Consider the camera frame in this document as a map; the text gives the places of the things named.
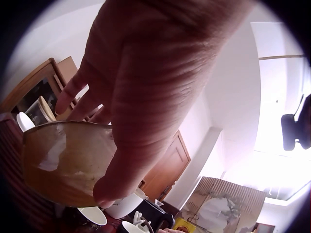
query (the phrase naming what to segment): wooden lid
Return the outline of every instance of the wooden lid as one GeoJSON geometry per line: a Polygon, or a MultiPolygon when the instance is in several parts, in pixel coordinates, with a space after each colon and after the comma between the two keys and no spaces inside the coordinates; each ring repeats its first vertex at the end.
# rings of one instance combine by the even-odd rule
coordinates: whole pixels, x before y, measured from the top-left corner
{"type": "Polygon", "coordinates": [[[46,120],[49,122],[56,121],[56,118],[52,110],[50,109],[48,103],[45,101],[42,95],[39,96],[38,102],[39,102],[39,108],[42,114],[44,115],[44,117],[46,118],[46,120]]]}

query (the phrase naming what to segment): white ceramic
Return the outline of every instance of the white ceramic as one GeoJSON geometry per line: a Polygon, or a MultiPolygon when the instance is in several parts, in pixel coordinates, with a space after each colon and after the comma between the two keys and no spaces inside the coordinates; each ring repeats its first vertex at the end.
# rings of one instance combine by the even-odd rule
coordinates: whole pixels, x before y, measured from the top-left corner
{"type": "Polygon", "coordinates": [[[23,132],[35,127],[35,124],[32,122],[32,120],[23,112],[20,112],[16,116],[16,120],[17,120],[18,126],[21,128],[23,132]]]}
{"type": "Polygon", "coordinates": [[[134,193],[121,200],[117,200],[105,211],[115,219],[123,218],[132,212],[137,206],[139,206],[140,203],[142,203],[144,199],[147,198],[148,197],[145,195],[145,193],[141,189],[137,188],[134,193]]]}
{"type": "Polygon", "coordinates": [[[97,207],[85,207],[85,208],[78,208],[81,214],[90,220],[92,223],[97,225],[103,226],[107,224],[107,218],[104,213],[97,207]]]}
{"type": "Polygon", "coordinates": [[[142,223],[144,223],[145,220],[142,219],[142,213],[136,211],[133,217],[133,225],[141,229],[145,233],[150,233],[148,226],[145,224],[142,226],[142,223]]]}
{"type": "Polygon", "coordinates": [[[122,226],[128,233],[145,233],[141,229],[127,221],[122,221],[122,226]]]}

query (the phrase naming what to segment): white container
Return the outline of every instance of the white container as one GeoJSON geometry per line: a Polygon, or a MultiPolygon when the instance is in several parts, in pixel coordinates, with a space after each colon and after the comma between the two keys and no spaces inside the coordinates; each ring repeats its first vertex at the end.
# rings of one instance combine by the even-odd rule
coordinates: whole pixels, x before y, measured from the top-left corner
{"type": "Polygon", "coordinates": [[[145,195],[145,193],[141,189],[137,188],[134,193],[123,199],[117,200],[105,211],[115,219],[123,218],[132,212],[137,206],[139,206],[140,203],[142,203],[144,199],[147,198],[148,197],[145,195]]]}

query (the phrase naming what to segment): mug handle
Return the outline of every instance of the mug handle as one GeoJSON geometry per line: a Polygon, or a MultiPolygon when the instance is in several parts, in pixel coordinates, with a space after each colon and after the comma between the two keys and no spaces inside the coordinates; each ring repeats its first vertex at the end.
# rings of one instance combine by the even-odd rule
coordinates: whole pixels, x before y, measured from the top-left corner
{"type": "Polygon", "coordinates": [[[165,213],[162,215],[162,219],[169,224],[168,228],[172,228],[175,224],[175,219],[172,214],[165,213]]]}

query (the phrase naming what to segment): painting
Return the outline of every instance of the painting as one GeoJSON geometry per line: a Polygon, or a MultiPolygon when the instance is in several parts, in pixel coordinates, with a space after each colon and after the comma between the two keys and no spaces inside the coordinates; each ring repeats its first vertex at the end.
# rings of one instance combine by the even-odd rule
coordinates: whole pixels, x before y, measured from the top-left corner
{"type": "Polygon", "coordinates": [[[266,193],[224,180],[202,177],[180,212],[201,233],[247,233],[253,228],[266,193]]]}

